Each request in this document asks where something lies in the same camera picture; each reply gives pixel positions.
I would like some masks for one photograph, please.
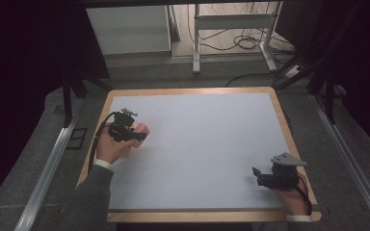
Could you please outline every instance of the pink block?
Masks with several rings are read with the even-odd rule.
[[[134,129],[134,132],[136,132],[136,133],[146,133],[146,135],[148,136],[149,129],[144,123],[140,123]],[[143,141],[136,141],[136,143],[133,145],[133,147],[139,148],[142,143],[143,143]]]

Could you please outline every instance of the person's left hand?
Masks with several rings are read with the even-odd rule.
[[[106,126],[101,132],[97,144],[96,156],[98,160],[112,164],[118,160],[124,150],[132,146],[136,140],[122,142],[114,141],[109,135],[108,130],[109,126]]]

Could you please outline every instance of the metal desk leg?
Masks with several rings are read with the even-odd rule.
[[[194,42],[194,73],[200,73],[200,58],[199,58],[199,27],[198,27],[198,17],[199,17],[199,4],[195,4],[195,42]]]
[[[266,64],[269,67],[270,71],[278,70],[278,68],[275,65],[275,62],[273,61],[272,56],[270,55],[269,43],[270,43],[270,39],[272,38],[272,33],[275,30],[276,21],[278,20],[278,10],[280,8],[280,4],[281,4],[280,2],[277,2],[277,5],[272,12],[272,17],[270,19],[266,37],[264,38],[264,41],[260,43],[260,49],[263,53],[264,59],[266,60]]]

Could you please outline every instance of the white panel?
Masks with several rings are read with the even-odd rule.
[[[103,55],[170,51],[166,6],[87,9]]]
[[[150,135],[116,163],[111,210],[281,208],[251,167],[288,152],[268,93],[116,97]]]

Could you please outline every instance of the gray carpet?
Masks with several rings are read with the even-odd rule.
[[[248,61],[210,61],[201,64],[201,74],[192,73],[192,65],[134,64],[110,68],[111,80],[104,82],[115,89],[213,88],[223,87],[231,78],[247,73],[265,73],[260,57]],[[257,75],[237,80],[232,87],[271,86],[274,75]],[[306,79],[286,90],[280,90],[280,104],[288,116],[294,140],[308,162],[306,168],[323,213],[316,230],[370,230],[370,211],[358,192],[351,175],[339,156],[314,105],[305,93]],[[87,129],[79,150],[66,150],[46,198],[40,207],[33,230],[56,230],[76,185],[84,158],[88,153],[95,125],[107,92],[86,83],[89,95],[75,128]],[[64,114],[62,91],[55,90],[46,98],[45,111],[35,133],[0,188],[0,230],[13,230],[39,179],[60,130]],[[344,138],[354,149],[357,160],[370,179],[370,139],[337,101],[336,120]],[[260,224],[109,224],[108,230],[257,230]],[[263,230],[285,230],[285,223],[267,223]]]

